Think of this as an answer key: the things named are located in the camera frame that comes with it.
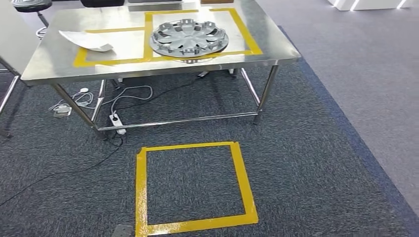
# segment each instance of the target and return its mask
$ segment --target black cable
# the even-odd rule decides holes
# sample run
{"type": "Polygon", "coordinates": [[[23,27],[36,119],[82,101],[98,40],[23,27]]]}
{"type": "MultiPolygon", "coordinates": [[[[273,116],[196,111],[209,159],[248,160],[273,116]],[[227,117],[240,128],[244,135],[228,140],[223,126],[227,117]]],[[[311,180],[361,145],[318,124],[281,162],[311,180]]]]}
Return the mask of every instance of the black cable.
{"type": "Polygon", "coordinates": [[[26,186],[24,189],[22,189],[21,191],[19,191],[18,193],[16,193],[15,195],[13,195],[13,196],[12,196],[12,197],[10,197],[9,199],[7,199],[6,201],[2,202],[2,203],[0,204],[0,207],[1,207],[1,206],[3,206],[4,204],[6,204],[7,202],[9,202],[10,200],[14,199],[15,197],[17,197],[17,196],[18,196],[18,195],[20,195],[21,193],[23,193],[25,190],[27,190],[27,189],[28,189],[28,188],[30,188],[31,186],[33,186],[33,185],[35,185],[35,184],[37,184],[37,183],[41,182],[42,180],[45,180],[46,178],[49,178],[49,177],[51,177],[51,176],[58,175],[58,174],[74,174],[74,173],[82,173],[82,172],[88,171],[88,170],[90,170],[90,169],[93,169],[93,168],[95,168],[95,167],[99,166],[101,163],[105,162],[105,161],[106,161],[107,159],[109,159],[109,158],[110,158],[113,154],[115,154],[115,152],[117,152],[117,151],[121,148],[121,146],[124,144],[124,140],[122,139],[122,137],[119,137],[119,138],[121,139],[121,143],[120,143],[119,145],[113,144],[111,141],[108,141],[110,144],[112,144],[113,146],[116,146],[117,148],[116,148],[113,152],[111,152],[111,153],[110,153],[107,157],[105,157],[103,160],[101,160],[100,162],[96,163],[95,165],[93,165],[93,166],[91,166],[91,167],[89,167],[89,168],[83,169],[83,170],[79,170],[79,171],[65,171],[65,172],[52,173],[52,174],[50,174],[50,175],[47,175],[47,176],[45,176],[45,177],[43,177],[43,178],[41,178],[41,179],[39,179],[39,180],[37,180],[37,181],[35,181],[35,182],[31,183],[30,185],[26,186]]]}
{"type": "Polygon", "coordinates": [[[166,93],[168,93],[168,92],[171,92],[171,91],[174,91],[174,90],[180,89],[180,88],[182,88],[182,87],[190,86],[190,85],[194,84],[195,82],[197,82],[199,79],[201,79],[201,78],[196,78],[196,79],[195,79],[193,82],[191,82],[191,83],[188,83],[188,84],[185,84],[185,85],[181,85],[181,86],[175,87],[175,88],[170,89],[170,90],[167,90],[167,91],[163,91],[162,93],[160,93],[160,94],[158,94],[157,96],[155,96],[155,97],[153,97],[153,98],[151,98],[151,99],[147,100],[146,102],[143,102],[143,103],[140,103],[140,104],[135,104],[135,105],[130,105],[130,106],[126,106],[126,107],[122,107],[122,108],[115,109],[115,110],[116,110],[116,111],[118,111],[118,110],[124,110],[124,109],[128,109],[128,108],[131,108],[131,107],[135,107],[135,106],[140,106],[140,105],[147,104],[147,103],[152,102],[153,100],[155,100],[155,99],[159,98],[160,96],[162,96],[162,95],[164,95],[164,94],[166,94],[166,93]]]}
{"type": "MultiPolygon", "coordinates": [[[[190,86],[190,85],[194,84],[195,82],[197,82],[199,79],[201,79],[201,78],[196,78],[196,79],[195,79],[193,82],[191,82],[191,83],[188,83],[188,84],[185,84],[185,85],[181,85],[181,86],[175,87],[175,88],[173,88],[173,89],[170,89],[170,90],[164,91],[164,92],[160,93],[159,95],[155,96],[154,98],[152,98],[152,99],[150,99],[150,100],[147,100],[146,102],[143,102],[143,103],[141,103],[141,104],[135,104],[135,105],[127,106],[127,107],[122,107],[122,108],[119,108],[119,109],[117,109],[117,110],[123,110],[123,109],[128,109],[128,108],[131,108],[131,107],[135,107],[135,106],[140,106],[140,105],[147,104],[147,103],[149,103],[149,102],[151,102],[151,101],[153,101],[153,100],[155,100],[155,99],[159,98],[160,96],[162,96],[162,95],[164,95],[164,94],[166,94],[166,93],[168,93],[168,92],[174,91],[174,90],[176,90],[176,89],[180,89],[180,88],[182,88],[182,87],[190,86]]],[[[113,139],[116,137],[116,135],[119,135],[119,134],[118,134],[118,133],[115,133],[115,134],[113,135],[113,137],[111,138],[111,140],[113,140],[113,139]]],[[[41,182],[41,181],[43,181],[43,180],[45,180],[45,179],[47,179],[47,178],[51,177],[51,176],[58,175],[58,174],[74,174],[74,173],[82,173],[82,172],[88,171],[88,170],[90,170],[90,169],[93,169],[93,168],[95,168],[95,167],[99,166],[101,163],[103,163],[103,162],[105,162],[107,159],[109,159],[109,158],[110,158],[110,157],[111,157],[111,156],[112,156],[115,152],[117,152],[117,151],[119,150],[119,148],[121,148],[121,146],[122,146],[122,145],[123,145],[123,143],[124,143],[124,140],[122,139],[122,137],[121,137],[120,135],[119,135],[119,138],[121,139],[121,143],[120,143],[119,145],[116,145],[116,144],[112,143],[110,140],[108,140],[108,142],[109,142],[111,145],[113,145],[113,146],[115,146],[115,147],[117,147],[117,148],[116,148],[113,152],[111,152],[111,153],[110,153],[107,157],[105,157],[103,160],[101,160],[100,162],[98,162],[97,164],[95,164],[95,165],[93,165],[93,166],[91,166],[91,167],[89,167],[89,168],[86,168],[86,169],[83,169],[83,170],[79,170],[79,171],[65,171],[65,172],[58,172],[58,173],[53,173],[53,174],[47,175],[47,176],[45,176],[45,177],[43,177],[43,178],[41,178],[41,179],[39,179],[39,180],[37,180],[37,181],[35,181],[35,182],[31,183],[30,185],[26,186],[24,189],[22,189],[21,191],[19,191],[18,193],[16,193],[15,195],[13,195],[13,196],[12,196],[12,197],[10,197],[9,199],[7,199],[6,201],[2,202],[2,203],[0,204],[0,207],[1,207],[1,206],[3,206],[4,204],[6,204],[7,202],[9,202],[10,200],[14,199],[15,197],[17,197],[17,196],[18,196],[18,195],[20,195],[21,193],[23,193],[25,190],[27,190],[27,189],[28,189],[28,188],[30,188],[31,186],[33,186],[33,185],[35,185],[35,184],[37,184],[37,183],[39,183],[39,182],[41,182]]]]}

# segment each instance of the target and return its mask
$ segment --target black stool seat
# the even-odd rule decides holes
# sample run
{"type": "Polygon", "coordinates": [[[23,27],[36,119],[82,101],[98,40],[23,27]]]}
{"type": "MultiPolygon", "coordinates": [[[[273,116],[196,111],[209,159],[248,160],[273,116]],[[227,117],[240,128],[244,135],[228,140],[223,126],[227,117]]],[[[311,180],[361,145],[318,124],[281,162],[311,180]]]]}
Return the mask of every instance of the black stool seat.
{"type": "Polygon", "coordinates": [[[52,6],[51,0],[13,0],[14,8],[19,12],[38,12],[52,6]]]}
{"type": "Polygon", "coordinates": [[[122,6],[125,0],[80,0],[85,7],[122,6]]]}

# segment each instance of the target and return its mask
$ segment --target power cord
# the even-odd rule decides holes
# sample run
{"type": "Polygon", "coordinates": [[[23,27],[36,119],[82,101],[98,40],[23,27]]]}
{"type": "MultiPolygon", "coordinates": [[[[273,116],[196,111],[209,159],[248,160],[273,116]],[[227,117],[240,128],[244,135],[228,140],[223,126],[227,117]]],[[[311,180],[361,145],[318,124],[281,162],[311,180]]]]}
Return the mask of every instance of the power cord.
{"type": "Polygon", "coordinates": [[[116,113],[116,111],[114,110],[114,106],[115,106],[115,103],[116,103],[119,99],[121,99],[121,98],[134,98],[134,99],[138,99],[138,100],[148,100],[148,99],[150,99],[152,96],[153,96],[153,88],[152,88],[151,86],[148,86],[148,85],[141,85],[141,86],[127,87],[127,88],[123,89],[123,91],[122,91],[121,93],[119,93],[119,95],[118,95],[118,96],[116,96],[114,99],[112,99],[112,100],[110,100],[110,101],[108,101],[108,102],[103,103],[103,105],[106,105],[106,104],[111,103],[111,102],[113,101],[113,103],[112,103],[112,105],[111,105],[111,114],[112,114],[112,115],[114,115],[114,114],[116,113]],[[145,87],[145,88],[149,88],[149,89],[150,89],[150,95],[149,95],[147,98],[141,98],[141,97],[136,97],[136,96],[131,96],[131,95],[123,95],[123,94],[124,94],[124,92],[125,92],[126,90],[129,90],[129,89],[135,89],[135,88],[144,88],[144,87],[145,87]]]}
{"type": "MultiPolygon", "coordinates": [[[[144,103],[141,103],[141,104],[135,104],[135,105],[131,105],[131,106],[127,106],[127,107],[123,107],[123,108],[119,108],[119,110],[122,110],[122,109],[128,109],[128,108],[131,108],[131,107],[134,107],[134,106],[140,106],[140,105],[143,105],[143,104],[147,104],[147,103],[149,103],[149,102],[151,102],[151,101],[153,101],[153,100],[155,100],[155,99],[157,99],[157,98],[159,98],[160,96],[162,96],[162,95],[164,95],[164,94],[166,94],[166,93],[168,93],[168,92],[171,92],[171,91],[174,91],[174,90],[176,90],[176,89],[179,89],[179,88],[182,88],[182,87],[186,87],[186,86],[190,86],[190,85],[192,85],[192,84],[194,84],[195,82],[197,82],[199,79],[201,79],[202,77],[198,77],[198,78],[196,78],[194,81],[192,81],[191,83],[188,83],[188,84],[185,84],[185,85],[181,85],[181,86],[178,86],[178,87],[175,87],[175,88],[173,88],[173,89],[170,89],[170,90],[167,90],[167,91],[164,91],[164,92],[162,92],[162,93],[160,93],[159,95],[157,95],[156,97],[154,97],[154,98],[152,98],[152,99],[150,99],[152,96],[153,96],[153,89],[152,89],[152,87],[150,87],[150,86],[147,86],[147,85],[142,85],[142,86],[135,86],[135,87],[127,87],[127,88],[125,88],[117,97],[115,97],[114,99],[112,99],[112,100],[110,100],[110,101],[107,101],[107,102],[105,102],[105,103],[103,103],[103,104],[108,104],[108,103],[111,103],[111,102],[113,102],[112,103],[112,106],[111,106],[111,113],[112,114],[114,114],[115,113],[115,111],[113,110],[113,108],[114,108],[114,106],[115,106],[115,103],[119,100],[119,99],[121,99],[121,98],[135,98],[135,99],[140,99],[140,100],[148,100],[148,101],[146,101],[146,102],[144,102],[144,103]],[[122,96],[122,94],[126,91],[126,90],[128,90],[128,89],[134,89],[134,88],[141,88],[141,87],[147,87],[147,88],[149,88],[150,89],[150,95],[147,97],[147,98],[140,98],[140,97],[135,97],[135,96],[129,96],[129,95],[126,95],[126,96],[122,96]]],[[[91,103],[92,103],[92,101],[93,101],[93,94],[91,93],[91,92],[86,92],[86,91],[80,91],[80,92],[77,92],[76,94],[74,94],[73,96],[72,96],[72,98],[74,99],[76,96],[78,96],[78,95],[82,95],[81,97],[79,97],[79,98],[77,98],[76,100],[75,100],[75,102],[80,106],[80,107],[83,107],[83,108],[88,108],[88,109],[94,109],[94,108],[91,108],[91,107],[88,107],[88,105],[90,105],[91,103]],[[81,99],[81,98],[83,98],[84,96],[86,96],[86,95],[88,95],[89,96],[89,99],[87,100],[87,101],[84,101],[84,102],[79,102],[79,100],[81,99]]],[[[54,106],[51,106],[48,110],[56,110],[56,109],[58,109],[58,107],[60,107],[60,106],[62,106],[62,105],[67,105],[68,106],[68,104],[61,104],[63,102],[63,100],[60,100],[57,104],[55,104],[54,106]]],[[[37,184],[37,183],[39,183],[39,182],[41,182],[41,181],[43,181],[43,180],[45,180],[45,179],[47,179],[47,178],[49,178],[49,177],[51,177],[51,176],[55,176],[55,175],[59,175],[59,174],[74,174],[74,173],[82,173],[82,172],[85,172],[85,171],[88,171],[88,170],[91,170],[91,169],[93,169],[93,168],[95,168],[95,167],[97,167],[97,166],[99,166],[100,164],[102,164],[103,162],[105,162],[107,159],[109,159],[113,154],[115,154],[120,148],[121,148],[121,146],[124,144],[124,140],[123,140],[123,138],[121,137],[121,136],[119,136],[119,138],[121,139],[121,142],[120,142],[120,144],[119,145],[117,145],[117,144],[114,144],[114,143],[112,143],[111,142],[111,140],[113,140],[115,137],[116,137],[116,135],[119,135],[118,133],[116,133],[115,132],[115,134],[113,135],[113,137],[111,138],[111,139],[109,139],[108,140],[108,142],[111,144],[111,145],[113,145],[113,146],[115,146],[115,147],[117,147],[113,152],[111,152],[108,156],[106,156],[103,160],[101,160],[100,162],[98,162],[98,163],[96,163],[95,165],[93,165],[93,166],[91,166],[91,167],[89,167],[89,168],[86,168],[86,169],[83,169],[83,170],[78,170],[78,171],[65,171],[65,172],[57,172],[57,173],[52,173],[52,174],[49,174],[49,175],[47,175],[47,176],[45,176],[45,177],[43,177],[43,178],[41,178],[41,179],[39,179],[39,180],[37,180],[37,181],[35,181],[35,182],[33,182],[33,183],[31,183],[31,184],[29,184],[28,186],[26,186],[26,187],[24,187],[21,191],[19,191],[19,192],[17,192],[16,194],[14,194],[13,196],[11,196],[9,199],[7,199],[6,201],[4,201],[4,202],[2,202],[2,203],[0,203],[0,207],[2,207],[4,204],[6,204],[6,203],[8,203],[10,200],[12,200],[12,199],[14,199],[15,197],[17,197],[17,196],[19,196],[20,194],[22,194],[24,191],[26,191],[28,188],[30,188],[31,186],[33,186],[33,185],[35,185],[35,184],[37,184]]]]}
{"type": "Polygon", "coordinates": [[[202,79],[202,77],[198,77],[198,78],[196,78],[196,79],[195,79],[195,80],[193,80],[191,83],[188,83],[188,84],[185,84],[185,85],[181,85],[181,86],[175,87],[175,88],[170,89],[170,90],[163,91],[162,93],[158,94],[157,96],[155,96],[155,97],[154,97],[154,98],[152,98],[152,99],[147,100],[146,102],[143,102],[143,103],[140,103],[140,104],[135,104],[135,105],[130,105],[130,106],[126,106],[126,107],[122,107],[122,108],[119,108],[119,109],[116,109],[116,110],[124,110],[124,109],[128,109],[128,108],[131,108],[131,107],[141,106],[141,105],[144,105],[144,104],[150,103],[150,102],[152,102],[153,100],[155,100],[155,99],[159,98],[160,96],[162,96],[162,95],[164,95],[164,94],[166,94],[166,93],[168,93],[168,92],[171,92],[171,91],[174,91],[174,90],[180,89],[180,88],[182,88],[182,87],[190,86],[190,85],[192,85],[192,84],[196,83],[197,81],[199,81],[200,79],[202,79]]]}
{"type": "MultiPolygon", "coordinates": [[[[134,99],[138,99],[138,100],[148,100],[153,96],[153,88],[151,86],[148,85],[141,85],[141,86],[133,86],[133,87],[127,87],[125,88],[121,93],[119,93],[119,95],[117,95],[115,98],[113,98],[110,101],[107,101],[105,103],[103,103],[103,105],[109,104],[111,102],[111,114],[115,114],[116,111],[113,110],[115,103],[121,99],[121,98],[134,98],[134,99]],[[129,89],[136,89],[136,88],[149,88],[150,89],[150,95],[147,98],[141,98],[141,97],[136,97],[136,96],[131,96],[131,95],[123,95],[125,93],[126,90],[129,89]]],[[[74,100],[74,102],[83,108],[87,108],[87,109],[91,109],[94,110],[95,108],[93,107],[89,107],[89,105],[93,102],[94,99],[94,95],[93,93],[89,92],[87,88],[82,88],[79,92],[77,92],[76,94],[72,95],[71,98],[74,100]],[[86,101],[80,101],[83,97],[88,96],[88,99],[86,101]]],[[[55,105],[49,107],[49,111],[54,110],[54,111],[59,111],[65,107],[69,107],[69,104],[67,103],[62,103],[64,100],[60,100],[58,103],[56,103],[55,105]]]]}
{"type": "Polygon", "coordinates": [[[83,170],[78,170],[78,171],[65,171],[65,172],[58,172],[58,173],[52,173],[52,174],[49,174],[49,175],[47,175],[47,176],[45,176],[45,177],[43,177],[43,178],[41,178],[41,179],[38,179],[37,181],[35,181],[35,182],[33,182],[33,183],[31,183],[31,184],[29,184],[28,186],[26,186],[26,187],[24,187],[21,191],[19,191],[18,193],[16,193],[15,195],[13,195],[12,197],[10,197],[9,199],[7,199],[6,201],[4,201],[4,202],[2,202],[1,204],[0,204],[0,207],[1,206],[3,206],[4,204],[6,204],[7,202],[9,202],[10,200],[12,200],[12,199],[14,199],[15,197],[17,197],[17,196],[19,196],[21,193],[23,193],[25,190],[27,190],[28,188],[30,188],[31,186],[33,186],[33,185],[35,185],[35,184],[37,184],[37,183],[39,183],[39,182],[41,182],[41,181],[43,181],[43,180],[45,180],[45,179],[47,179],[47,178],[49,178],[49,177],[51,177],[51,176],[54,176],[54,175],[59,175],[59,174],[74,174],[74,173],[82,173],[82,172],[85,172],[85,171],[88,171],[88,170],[91,170],[91,169],[93,169],[93,168],[95,168],[95,167],[97,167],[97,166],[99,166],[100,164],[102,164],[103,162],[105,162],[107,159],[109,159],[113,154],[115,154],[120,148],[121,148],[121,146],[124,144],[124,140],[123,140],[123,138],[120,136],[119,137],[120,139],[121,139],[121,142],[119,143],[119,145],[117,145],[117,144],[114,144],[114,143],[112,143],[111,141],[108,141],[111,145],[113,145],[113,146],[115,146],[115,147],[117,147],[113,152],[111,152],[109,155],[107,155],[103,160],[101,160],[100,162],[98,162],[98,163],[96,163],[95,165],[93,165],[93,166],[91,166],[91,167],[89,167],[89,168],[86,168],[86,169],[83,169],[83,170]]]}

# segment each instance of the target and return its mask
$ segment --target white cable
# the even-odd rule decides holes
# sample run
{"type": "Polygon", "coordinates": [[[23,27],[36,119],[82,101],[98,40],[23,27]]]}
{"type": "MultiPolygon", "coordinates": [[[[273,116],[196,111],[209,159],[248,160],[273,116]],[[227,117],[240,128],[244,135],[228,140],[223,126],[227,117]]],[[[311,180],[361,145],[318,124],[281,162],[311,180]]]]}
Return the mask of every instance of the white cable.
{"type": "MultiPolygon", "coordinates": [[[[119,93],[119,95],[117,95],[115,98],[113,98],[112,100],[110,100],[110,101],[107,101],[107,102],[105,102],[105,103],[103,103],[102,105],[105,105],[105,104],[108,104],[108,103],[111,103],[111,102],[113,102],[112,103],[112,105],[111,105],[111,114],[115,114],[116,113],[116,111],[114,111],[114,106],[115,106],[115,103],[119,100],[119,99],[121,99],[121,98],[134,98],[134,99],[138,99],[138,100],[148,100],[148,99],[150,99],[151,97],[153,96],[153,89],[152,89],[152,87],[151,86],[148,86],[148,85],[142,85],[142,86],[134,86],[134,87],[127,87],[127,88],[125,88],[125,89],[123,89],[123,91],[121,92],[121,93],[119,93]],[[125,91],[126,90],[128,90],[128,89],[135,89],[135,88],[142,88],[142,87],[146,87],[146,88],[149,88],[150,89],[150,95],[147,97],[147,98],[141,98],[141,97],[136,97],[136,96],[131,96],[131,95],[124,95],[124,96],[122,96],[122,94],[124,94],[125,93],[125,91]]],[[[93,95],[93,93],[91,93],[91,92],[86,92],[86,93],[83,93],[83,92],[77,92],[76,94],[74,94],[73,96],[71,96],[71,98],[74,100],[74,102],[78,105],[78,106],[80,106],[80,107],[83,107],[83,108],[87,108],[87,109],[92,109],[92,110],[94,110],[95,108],[92,108],[92,107],[89,107],[88,105],[90,105],[92,102],[93,102],[93,99],[94,99],[94,95],[93,95]],[[79,100],[80,99],[82,99],[83,97],[85,97],[85,96],[88,96],[89,98],[88,98],[88,100],[86,100],[86,101],[82,101],[82,102],[79,102],[79,100]]],[[[63,106],[63,105],[65,105],[65,106],[69,106],[67,103],[64,103],[64,104],[62,104],[62,102],[63,102],[64,100],[60,100],[57,104],[55,104],[55,105],[53,105],[53,106],[51,106],[51,107],[49,107],[49,111],[51,111],[51,110],[54,110],[54,111],[57,111],[57,110],[59,110],[58,109],[58,107],[60,107],[60,106],[63,106]]]]}
{"type": "MultiPolygon", "coordinates": [[[[94,98],[94,95],[93,95],[93,93],[91,93],[91,92],[87,92],[87,93],[81,93],[81,92],[77,92],[76,94],[74,94],[73,96],[71,96],[71,98],[74,100],[74,102],[78,105],[78,106],[80,106],[80,107],[83,107],[83,108],[88,108],[88,109],[94,109],[94,108],[92,108],[92,107],[89,107],[88,105],[90,105],[92,102],[93,102],[93,98],[94,98]],[[88,95],[89,96],[89,98],[88,98],[88,100],[86,100],[86,101],[82,101],[82,102],[79,102],[79,100],[80,99],[82,99],[83,97],[85,97],[86,95],[88,95]]],[[[65,106],[69,106],[69,104],[67,104],[67,103],[64,103],[64,104],[61,104],[63,102],[63,100],[60,100],[57,104],[55,104],[55,105],[53,105],[53,106],[51,106],[51,107],[49,107],[49,111],[51,111],[51,110],[54,110],[54,111],[57,111],[57,110],[59,110],[58,109],[58,107],[60,107],[60,106],[63,106],[63,105],[65,105],[65,106]]]]}
{"type": "Polygon", "coordinates": [[[111,114],[115,114],[116,113],[116,111],[114,111],[114,106],[115,106],[115,103],[119,100],[119,99],[121,99],[121,98],[134,98],[134,99],[138,99],[138,100],[148,100],[148,99],[150,99],[151,97],[153,96],[153,88],[151,87],[151,86],[148,86],[148,85],[142,85],[142,86],[134,86],[134,87],[127,87],[127,88],[125,88],[117,97],[115,97],[114,99],[112,99],[112,100],[110,100],[110,101],[108,101],[108,102],[105,102],[105,103],[103,103],[103,105],[105,105],[105,104],[108,104],[108,103],[111,103],[112,101],[113,101],[113,103],[112,103],[112,105],[111,105],[111,114]],[[136,96],[130,96],[130,95],[122,95],[126,90],[128,90],[128,89],[135,89],[135,88],[142,88],[142,87],[146,87],[146,88],[149,88],[150,89],[150,95],[147,97],[147,98],[141,98],[141,97],[136,97],[136,96]]]}

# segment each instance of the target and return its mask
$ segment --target yellow tape rectangle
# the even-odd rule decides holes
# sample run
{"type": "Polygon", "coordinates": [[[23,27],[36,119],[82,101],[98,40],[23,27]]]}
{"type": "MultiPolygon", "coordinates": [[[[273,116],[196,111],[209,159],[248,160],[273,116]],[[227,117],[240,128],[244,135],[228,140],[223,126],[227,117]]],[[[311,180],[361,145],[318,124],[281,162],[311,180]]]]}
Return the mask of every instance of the yellow tape rectangle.
{"type": "Polygon", "coordinates": [[[259,221],[253,194],[246,173],[243,157],[238,142],[212,142],[185,144],[160,147],[143,147],[137,155],[135,189],[135,236],[152,236],[173,234],[187,231],[199,231],[214,228],[231,227],[246,224],[255,224],[259,221]],[[218,217],[205,220],[184,221],[168,224],[147,225],[147,157],[150,151],[163,151],[174,149],[187,149],[198,147],[229,146],[236,170],[240,193],[245,207],[244,215],[218,217]]]}
{"type": "MultiPolygon", "coordinates": [[[[214,8],[210,11],[227,11],[230,13],[233,21],[237,25],[243,39],[245,40],[246,45],[249,50],[242,51],[233,51],[233,52],[218,52],[203,55],[195,58],[187,58],[186,60],[198,60],[198,59],[208,59],[213,57],[221,57],[226,55],[257,55],[263,54],[260,50],[256,41],[252,37],[251,33],[247,29],[246,25],[238,15],[237,11],[234,8],[214,8]]],[[[156,14],[176,14],[176,13],[193,13],[199,12],[196,9],[193,10],[173,10],[173,11],[148,11],[144,13],[145,16],[145,26],[144,27],[131,27],[131,28],[120,28],[120,29],[101,29],[101,30],[86,30],[89,33],[110,33],[110,32],[123,32],[123,31],[144,31],[144,55],[142,58],[132,58],[132,59],[117,59],[117,60],[101,60],[101,61],[87,61],[87,49],[79,48],[76,57],[74,59],[74,67],[93,67],[95,65],[118,65],[126,63],[143,63],[143,62],[159,62],[159,61],[172,61],[172,60],[185,60],[185,58],[174,58],[174,57],[154,57],[153,49],[149,46],[149,37],[153,32],[153,15],[156,14]]]]}

